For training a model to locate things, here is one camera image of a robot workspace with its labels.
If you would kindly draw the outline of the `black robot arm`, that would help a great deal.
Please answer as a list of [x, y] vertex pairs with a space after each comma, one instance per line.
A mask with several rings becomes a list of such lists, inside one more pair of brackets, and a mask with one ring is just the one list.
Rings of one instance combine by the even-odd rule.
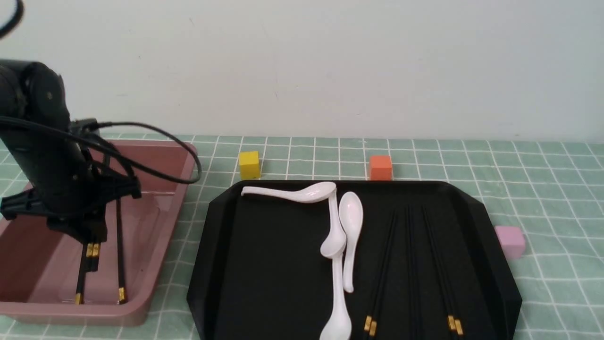
[[2, 198], [6, 220], [44, 217], [82, 245], [107, 240], [107, 204], [142, 190], [130, 166], [110, 167], [115, 147], [96, 122], [70, 119], [63, 80], [43, 63], [1, 60], [1, 140], [32, 185]]

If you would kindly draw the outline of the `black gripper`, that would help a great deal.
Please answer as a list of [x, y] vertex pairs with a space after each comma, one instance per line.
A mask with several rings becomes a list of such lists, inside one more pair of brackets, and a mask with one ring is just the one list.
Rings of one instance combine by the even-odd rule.
[[74, 141], [23, 129], [4, 130], [6, 145], [32, 187], [1, 200], [1, 213], [45, 217], [50, 230], [82, 244], [107, 240], [106, 205], [124, 196], [141, 198], [142, 186], [130, 166], [126, 174], [95, 161]]

